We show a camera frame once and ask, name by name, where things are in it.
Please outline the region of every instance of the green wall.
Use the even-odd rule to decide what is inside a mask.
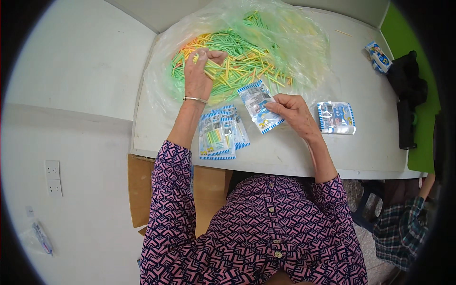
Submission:
[[[427,102],[416,107],[418,123],[415,129],[415,143],[418,147],[409,151],[408,167],[411,170],[434,173],[432,142],[435,114],[440,110],[434,74],[418,38],[393,3],[389,6],[381,31],[394,58],[399,58],[413,50],[417,53],[416,61],[420,67],[420,78],[427,81],[429,93]]]

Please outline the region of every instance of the pile of straws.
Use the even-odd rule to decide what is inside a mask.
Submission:
[[[267,29],[258,12],[246,17],[244,24]],[[185,45],[171,61],[172,77],[184,81],[185,60],[192,51],[200,47],[208,47],[210,51],[224,51],[229,55],[221,66],[208,60],[204,70],[213,80],[211,100],[215,104],[237,97],[238,88],[260,79],[262,75],[267,79],[270,90],[273,84],[277,86],[278,92],[280,92],[280,86],[293,84],[292,77],[286,76],[273,64],[267,62],[268,49],[248,42],[231,28],[197,36]]]

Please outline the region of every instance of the stack of packages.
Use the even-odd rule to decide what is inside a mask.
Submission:
[[[236,158],[236,150],[250,145],[244,124],[234,105],[208,114],[198,122],[200,159],[227,160]]]

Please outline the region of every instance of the green plastic bag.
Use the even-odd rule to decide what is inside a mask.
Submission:
[[[244,23],[255,11],[268,29]],[[301,94],[309,106],[334,99],[314,92],[331,73],[329,39],[305,11],[277,0],[214,0],[160,34],[154,46],[144,82],[152,108],[163,113],[165,122],[175,119],[184,97],[184,83],[171,76],[171,59],[195,37],[229,27],[247,41],[268,48],[272,57],[268,61],[293,77],[293,87],[281,89],[282,93]],[[209,99],[208,108],[213,107]]]

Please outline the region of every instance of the wall socket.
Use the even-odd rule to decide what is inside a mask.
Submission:
[[[44,161],[44,167],[46,170],[46,180],[59,180],[59,161]]]
[[[47,181],[47,193],[49,196],[62,197],[62,186],[60,180],[46,180]]]

